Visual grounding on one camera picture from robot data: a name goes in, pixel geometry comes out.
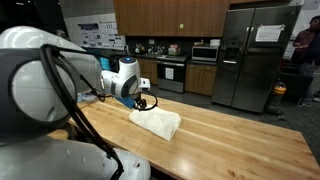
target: white towel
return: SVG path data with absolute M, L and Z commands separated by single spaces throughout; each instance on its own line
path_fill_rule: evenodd
M 165 111 L 158 107 L 150 111 L 134 110 L 129 119 L 138 126 L 170 141 L 181 123 L 178 113 Z

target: butcher block countertop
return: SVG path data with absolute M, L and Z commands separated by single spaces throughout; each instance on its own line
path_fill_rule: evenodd
M 155 102 L 151 96 L 143 98 Z M 182 118 L 170 142 L 133 124 L 128 118 L 132 110 L 116 99 L 79 107 L 106 142 L 177 179 L 320 178 L 319 165 L 300 132 L 158 99 L 159 108 Z

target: bulletin board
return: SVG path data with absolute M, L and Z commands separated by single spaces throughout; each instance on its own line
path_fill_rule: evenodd
M 80 47 L 123 50 L 124 36 L 118 35 L 114 13 L 64 18 L 71 42 Z

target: microwave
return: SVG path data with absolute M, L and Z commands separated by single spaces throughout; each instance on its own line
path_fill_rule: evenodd
M 217 62 L 219 46 L 193 46 L 192 60 Z

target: stainless steel refrigerator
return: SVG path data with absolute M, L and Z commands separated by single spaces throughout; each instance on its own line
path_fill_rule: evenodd
M 227 12 L 212 102 L 263 112 L 300 9 L 281 6 Z

